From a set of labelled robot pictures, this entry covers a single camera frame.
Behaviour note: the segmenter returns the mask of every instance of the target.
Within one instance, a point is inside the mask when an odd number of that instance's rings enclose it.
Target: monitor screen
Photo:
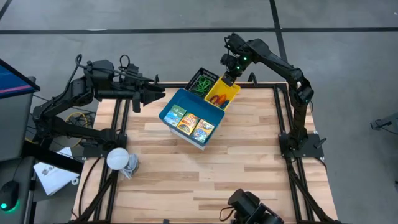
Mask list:
[[[12,67],[0,64],[0,98],[36,91],[34,84]]]

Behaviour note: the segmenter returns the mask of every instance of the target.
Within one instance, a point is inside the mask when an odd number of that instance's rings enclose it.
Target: gray concrete floor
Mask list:
[[[0,0],[0,7],[5,2]],[[283,28],[398,27],[396,0],[278,0],[277,10]],[[273,26],[268,0],[13,0],[0,20],[0,30]],[[36,76],[42,87],[38,95],[50,98],[64,88],[80,53],[84,62],[108,59],[115,65],[120,55],[128,54],[144,75],[159,74],[163,81],[187,81],[199,67],[221,73],[224,67],[218,62],[226,35],[0,35],[0,58]],[[259,37],[279,54],[275,33],[241,35]],[[339,219],[395,223],[398,138],[372,131],[369,122],[398,109],[398,33],[302,32],[283,37],[289,62],[303,70],[315,90],[313,115],[318,132],[328,138],[324,150]],[[241,80],[250,72],[259,80],[281,80],[262,65],[251,65]],[[32,107],[41,103],[34,98]],[[95,101],[85,108],[95,110],[97,105]],[[67,221],[75,190],[38,203],[35,223]]]

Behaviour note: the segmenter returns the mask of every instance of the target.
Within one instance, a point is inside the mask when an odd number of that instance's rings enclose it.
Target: blue plastic bin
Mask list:
[[[184,132],[180,131],[176,127],[172,126],[171,124],[165,122],[163,119],[166,114],[170,111],[173,105],[178,105],[184,108],[187,113],[192,113],[200,119],[204,119],[208,121],[212,125],[214,125],[213,132],[209,135],[204,143],[193,139],[191,136],[185,134]],[[176,94],[174,94],[173,98],[167,103],[165,108],[163,108],[162,112],[159,114],[159,118],[165,123],[169,128],[170,131],[175,133],[176,135],[184,138],[194,146],[204,150],[207,142],[211,139],[213,133],[216,131],[218,125],[221,123],[221,120],[224,118],[225,112],[212,104],[204,101],[199,96],[196,96],[185,89],[179,89]]]

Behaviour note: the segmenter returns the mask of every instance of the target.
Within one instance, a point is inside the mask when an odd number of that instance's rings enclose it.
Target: colorful package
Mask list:
[[[177,127],[182,117],[184,117],[185,112],[187,111],[182,107],[173,105],[169,112],[167,112],[167,115],[163,118],[163,120],[171,124],[172,126]]]
[[[185,134],[190,135],[197,125],[199,118],[191,113],[185,114],[177,128],[183,131]]]
[[[205,143],[207,137],[211,134],[213,130],[214,130],[214,125],[210,124],[204,119],[201,119],[198,125],[195,127],[195,130],[193,130],[192,138],[202,143]]]

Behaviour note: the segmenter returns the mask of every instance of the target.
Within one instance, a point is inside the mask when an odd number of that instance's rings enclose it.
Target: wooden tabletop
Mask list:
[[[165,98],[142,107],[141,113],[129,111],[127,150],[138,155],[140,167],[131,180],[119,175],[112,222],[162,223],[167,218],[172,223],[220,223],[220,210],[227,207],[232,193],[242,188],[257,195],[286,223],[295,223],[286,164],[279,149],[273,90],[243,88],[204,151],[172,134],[159,119],[176,91],[167,89]],[[282,92],[279,95],[289,131]],[[111,126],[114,104],[114,100],[99,104],[95,129]],[[315,130],[309,109],[305,125],[308,132]],[[82,183],[94,161],[85,162],[73,208],[76,214]],[[324,166],[315,159],[303,159],[303,163],[310,193],[326,214],[337,218]],[[103,159],[90,175],[82,210],[98,192],[102,166]],[[299,197],[306,218],[301,194]],[[106,195],[101,218],[107,204]]]

